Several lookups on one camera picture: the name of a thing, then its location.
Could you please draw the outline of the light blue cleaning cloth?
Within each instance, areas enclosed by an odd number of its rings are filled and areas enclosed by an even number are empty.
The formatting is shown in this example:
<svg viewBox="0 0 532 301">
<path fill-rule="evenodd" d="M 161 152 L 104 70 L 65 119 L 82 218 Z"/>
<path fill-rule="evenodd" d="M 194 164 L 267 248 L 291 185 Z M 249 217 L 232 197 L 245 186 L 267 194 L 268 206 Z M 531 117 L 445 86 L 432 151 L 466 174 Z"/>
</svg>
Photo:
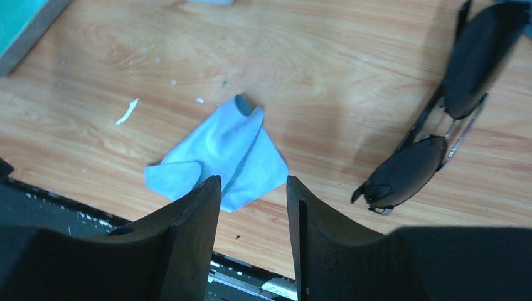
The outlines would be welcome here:
<svg viewBox="0 0 532 301">
<path fill-rule="evenodd" d="M 159 164 L 144 169 L 146 187 L 176 201 L 208 177 L 220 176 L 220 208 L 228 213 L 278 188 L 289 168 L 263 128 L 264 117 L 261 107 L 235 95 Z"/>
</svg>

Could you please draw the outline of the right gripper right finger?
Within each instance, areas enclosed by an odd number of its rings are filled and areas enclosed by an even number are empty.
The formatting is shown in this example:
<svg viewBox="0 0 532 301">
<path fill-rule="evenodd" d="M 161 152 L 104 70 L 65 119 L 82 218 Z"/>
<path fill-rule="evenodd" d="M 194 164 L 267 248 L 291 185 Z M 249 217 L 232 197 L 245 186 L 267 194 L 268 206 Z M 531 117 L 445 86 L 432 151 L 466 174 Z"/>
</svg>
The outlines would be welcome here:
<svg viewBox="0 0 532 301">
<path fill-rule="evenodd" d="M 407 226 L 384 235 L 287 178 L 299 300 L 530 300 L 531 230 Z"/>
</svg>

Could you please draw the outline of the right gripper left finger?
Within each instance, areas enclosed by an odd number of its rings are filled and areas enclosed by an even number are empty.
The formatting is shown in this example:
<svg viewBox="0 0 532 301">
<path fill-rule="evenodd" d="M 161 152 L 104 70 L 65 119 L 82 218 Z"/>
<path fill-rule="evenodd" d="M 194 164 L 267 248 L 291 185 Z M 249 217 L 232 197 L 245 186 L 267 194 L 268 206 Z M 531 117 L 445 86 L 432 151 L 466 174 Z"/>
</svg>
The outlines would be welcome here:
<svg viewBox="0 0 532 301">
<path fill-rule="evenodd" d="M 106 235 L 1 227 L 2 300 L 203 300 L 221 203 L 210 176 Z"/>
</svg>

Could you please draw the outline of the grey glasses case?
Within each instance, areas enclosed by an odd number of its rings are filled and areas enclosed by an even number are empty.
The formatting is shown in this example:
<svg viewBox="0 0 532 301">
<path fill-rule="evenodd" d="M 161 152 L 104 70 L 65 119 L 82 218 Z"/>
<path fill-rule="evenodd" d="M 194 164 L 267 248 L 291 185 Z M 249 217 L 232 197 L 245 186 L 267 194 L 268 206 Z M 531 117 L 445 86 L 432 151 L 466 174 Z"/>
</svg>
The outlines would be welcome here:
<svg viewBox="0 0 532 301">
<path fill-rule="evenodd" d="M 27 55 L 70 4 L 57 1 L 1 1 L 1 76 Z"/>
</svg>

